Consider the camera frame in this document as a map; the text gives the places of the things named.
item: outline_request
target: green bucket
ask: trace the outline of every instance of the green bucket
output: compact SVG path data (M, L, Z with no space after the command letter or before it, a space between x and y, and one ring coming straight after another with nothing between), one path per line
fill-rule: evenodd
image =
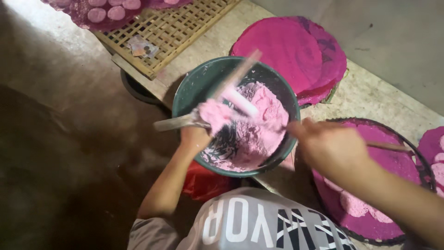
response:
M199 103L205 102L211 97L217 86L224 80L236 66L244 60L240 56L225 56L207 61L197 68L193 69L183 79L173 102L173 117L179 117L190 113ZM259 81L263 83L277 99L281 101L282 106L289 114L290 121L300 120L299 105L296 96L285 81L285 79L274 69L264 63L257 63L244 77L240 85L246 85L250 82ZM195 160L205 168L221 175L230 177L250 177L259 173L268 171L279 165L290 154L296 143L296 139L285 134L276 151L259 168L246 172L234 172L219 169L206 162L200 154Z

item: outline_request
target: person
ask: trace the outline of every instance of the person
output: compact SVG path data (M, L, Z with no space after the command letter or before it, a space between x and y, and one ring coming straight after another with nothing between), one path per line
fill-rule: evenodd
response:
M310 119L291 122L287 129L299 140L308 166L422 240L414 242L444 249L444 200L381 168L355 129ZM139 208L129 250L356 249L321 213L251 187L207 201L180 241L166 219L174 213L188 165L210 141L202 128L182 128L180 146Z

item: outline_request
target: bamboo tray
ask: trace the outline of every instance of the bamboo tray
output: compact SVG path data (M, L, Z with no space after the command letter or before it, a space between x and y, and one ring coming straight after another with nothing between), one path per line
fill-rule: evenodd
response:
M145 9L120 29L93 32L150 80L241 0L194 0L180 8ZM153 58L133 56L127 41L141 35L159 47Z

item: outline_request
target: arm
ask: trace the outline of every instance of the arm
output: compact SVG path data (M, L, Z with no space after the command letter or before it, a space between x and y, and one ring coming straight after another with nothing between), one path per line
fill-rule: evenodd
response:
M174 213L188 166L210 141L205 129L182 128L180 146L143 199L137 218L168 217Z
M444 249L444 199L381 168L355 129L305 119L289 124L288 130L299 139L309 166L430 245Z

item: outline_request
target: grey t-shirt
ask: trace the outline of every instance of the grey t-shirt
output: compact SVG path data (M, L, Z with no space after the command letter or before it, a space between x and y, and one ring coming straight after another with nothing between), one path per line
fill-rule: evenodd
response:
M266 190L239 188L207 201L179 242L162 218L137 219L129 250L356 250L321 213Z

